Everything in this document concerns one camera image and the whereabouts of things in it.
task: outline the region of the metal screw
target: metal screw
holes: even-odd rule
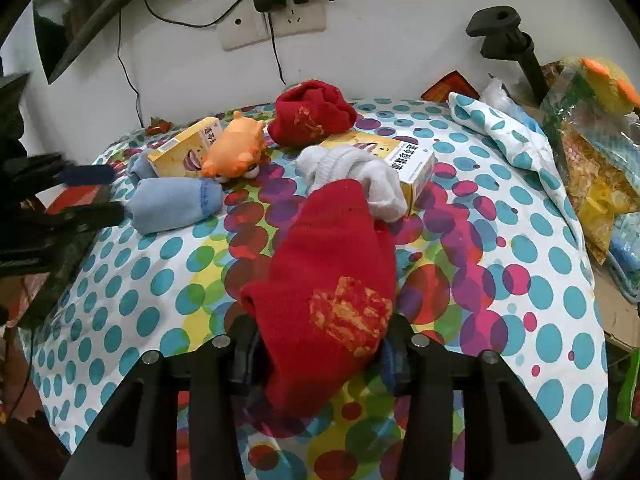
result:
[[[484,359],[485,363],[489,363],[490,365],[495,365],[499,361],[498,354],[492,350],[487,350],[486,352],[483,352],[482,359]]]
[[[228,335],[217,335],[211,342],[216,348],[226,348],[231,344],[231,338]]]
[[[411,343],[418,348],[424,348],[425,346],[429,346],[429,338],[424,334],[415,334],[411,338]]]
[[[145,365],[152,365],[160,358],[160,352],[158,350],[148,350],[142,354],[142,362]]]

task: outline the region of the cardboard box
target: cardboard box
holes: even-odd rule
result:
[[[596,301],[607,340],[627,352],[640,347],[638,308],[620,294],[609,271],[591,260]]]
[[[202,159],[221,132],[220,121],[206,117],[165,142],[147,158],[158,176],[197,178]]]
[[[358,130],[327,137],[321,146],[332,148],[340,144],[353,146],[373,153],[390,165],[400,177],[400,189],[411,213],[414,201],[433,174],[435,156],[431,150],[420,148],[417,144],[404,140],[391,139]]]

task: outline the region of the wall socket plate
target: wall socket plate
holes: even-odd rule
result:
[[[325,2],[309,0],[307,4],[295,5],[293,0],[287,0],[287,7],[271,13],[275,37],[325,30]],[[254,0],[244,0],[216,29],[223,50],[271,39],[267,15],[255,10]]]

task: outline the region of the orange plush toy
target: orange plush toy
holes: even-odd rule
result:
[[[264,121],[244,117],[236,110],[229,126],[209,148],[200,174],[221,183],[243,175],[255,178],[265,145]]]

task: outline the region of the white wall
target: white wall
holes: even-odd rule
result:
[[[204,23],[234,0],[150,1],[166,17]],[[607,0],[336,0],[327,5],[325,32],[278,40],[286,81],[320,78],[350,97],[398,98],[418,97],[451,70],[479,91],[487,72],[514,81],[521,77],[515,62],[483,59],[481,40],[464,32],[476,10],[495,5],[520,13],[541,63],[608,57],[640,87],[640,50]],[[269,42],[224,52],[215,30],[159,22],[142,0],[123,10],[122,21],[122,57],[142,94],[146,121],[186,122],[274,100],[282,91]],[[136,128],[134,94],[116,59],[116,42],[117,19],[48,86],[27,9],[1,51],[7,72],[33,70],[22,105],[27,139],[88,161]]]

